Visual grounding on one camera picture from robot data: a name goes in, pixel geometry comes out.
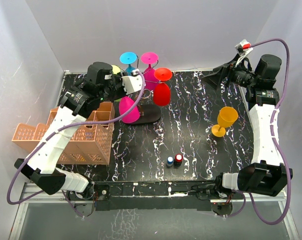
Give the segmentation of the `red plastic wine glass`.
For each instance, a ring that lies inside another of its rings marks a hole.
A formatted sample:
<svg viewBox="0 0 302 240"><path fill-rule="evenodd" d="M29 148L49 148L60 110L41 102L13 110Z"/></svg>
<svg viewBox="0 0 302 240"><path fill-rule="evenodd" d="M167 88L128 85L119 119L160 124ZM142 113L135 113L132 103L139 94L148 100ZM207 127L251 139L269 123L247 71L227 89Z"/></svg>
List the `red plastic wine glass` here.
<svg viewBox="0 0 302 240"><path fill-rule="evenodd" d="M171 90L166 82L172 78L172 75L171 70L165 67L160 67L154 72L154 77L158 83L153 92L153 102L157 106L166 106L171 101Z"/></svg>

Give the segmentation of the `orange plastic wine glass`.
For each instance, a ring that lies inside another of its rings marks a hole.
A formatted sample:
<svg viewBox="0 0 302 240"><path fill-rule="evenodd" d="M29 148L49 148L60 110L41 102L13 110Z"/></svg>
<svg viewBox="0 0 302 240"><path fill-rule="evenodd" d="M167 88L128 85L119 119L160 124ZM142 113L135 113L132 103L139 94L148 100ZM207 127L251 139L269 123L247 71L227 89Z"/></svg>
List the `orange plastic wine glass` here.
<svg viewBox="0 0 302 240"><path fill-rule="evenodd" d="M230 106L223 107L217 116L217 124L211 128L211 133L215 137L224 137L226 128L231 127L238 117L239 115L236 109Z"/></svg>

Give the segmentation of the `magenta plastic wine glass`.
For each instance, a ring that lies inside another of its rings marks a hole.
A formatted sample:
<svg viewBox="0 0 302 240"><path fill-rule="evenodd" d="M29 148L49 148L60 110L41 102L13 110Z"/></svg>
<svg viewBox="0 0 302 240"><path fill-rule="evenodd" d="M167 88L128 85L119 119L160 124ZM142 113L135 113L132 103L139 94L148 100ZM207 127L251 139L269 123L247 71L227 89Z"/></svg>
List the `magenta plastic wine glass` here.
<svg viewBox="0 0 302 240"><path fill-rule="evenodd" d="M158 82L158 80L154 76L154 73L155 67L159 63L159 57L154 52L146 52L142 54L140 59L144 64L148 65L148 67L143 72L146 81L145 88L149 91L154 91Z"/></svg>

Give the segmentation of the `blue plastic wine glass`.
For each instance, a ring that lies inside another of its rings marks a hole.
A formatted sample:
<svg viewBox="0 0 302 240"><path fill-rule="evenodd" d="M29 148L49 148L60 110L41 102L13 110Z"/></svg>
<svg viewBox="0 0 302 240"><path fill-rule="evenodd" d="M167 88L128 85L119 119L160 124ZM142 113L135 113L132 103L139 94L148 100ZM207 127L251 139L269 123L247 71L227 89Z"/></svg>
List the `blue plastic wine glass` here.
<svg viewBox="0 0 302 240"><path fill-rule="evenodd" d="M122 64L127 65L126 72L130 76L132 71L135 70L136 68L132 66L133 63L135 63L138 59L138 56L134 52L124 52L121 54L119 57L119 60Z"/></svg>

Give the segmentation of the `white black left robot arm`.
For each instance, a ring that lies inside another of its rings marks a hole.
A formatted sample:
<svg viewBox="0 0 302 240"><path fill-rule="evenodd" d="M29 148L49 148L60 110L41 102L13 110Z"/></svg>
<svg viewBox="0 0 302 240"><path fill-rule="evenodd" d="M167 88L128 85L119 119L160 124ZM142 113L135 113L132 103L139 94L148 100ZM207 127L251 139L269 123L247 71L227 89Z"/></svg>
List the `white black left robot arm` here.
<svg viewBox="0 0 302 240"><path fill-rule="evenodd" d="M59 190L73 191L84 200L94 195L94 187L81 174L57 169L57 162L74 133L92 111L104 101L113 102L129 94L129 76L113 73L105 62L88 67L81 83L71 86L59 101L53 122L36 148L26 158L18 158L14 167L48 195Z"/></svg>

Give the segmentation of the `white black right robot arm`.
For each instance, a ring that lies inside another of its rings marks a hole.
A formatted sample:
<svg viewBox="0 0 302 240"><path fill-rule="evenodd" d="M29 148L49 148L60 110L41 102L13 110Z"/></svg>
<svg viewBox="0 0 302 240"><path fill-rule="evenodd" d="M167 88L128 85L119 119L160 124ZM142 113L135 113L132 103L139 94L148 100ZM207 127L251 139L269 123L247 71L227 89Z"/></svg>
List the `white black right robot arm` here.
<svg viewBox="0 0 302 240"><path fill-rule="evenodd" d="M238 173L221 173L216 177L214 194L224 199L233 191L275 197L293 177L286 169L277 146L279 92L274 88L282 60L272 54L260 57L255 69L246 57L236 55L231 61L213 69L202 80L217 90L221 83L246 88L245 100L253 130L251 164Z"/></svg>

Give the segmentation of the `green plastic wine glass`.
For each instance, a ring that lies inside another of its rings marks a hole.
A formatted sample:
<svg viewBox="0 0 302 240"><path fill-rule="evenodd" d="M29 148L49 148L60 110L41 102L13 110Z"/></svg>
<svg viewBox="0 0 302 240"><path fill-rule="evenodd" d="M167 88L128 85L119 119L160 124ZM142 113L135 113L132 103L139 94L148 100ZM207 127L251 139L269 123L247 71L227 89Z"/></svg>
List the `green plastic wine glass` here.
<svg viewBox="0 0 302 240"><path fill-rule="evenodd" d="M123 71L117 65L112 65L112 92L113 97L111 98L114 102L120 102L123 97L126 96L126 92L123 86Z"/></svg>

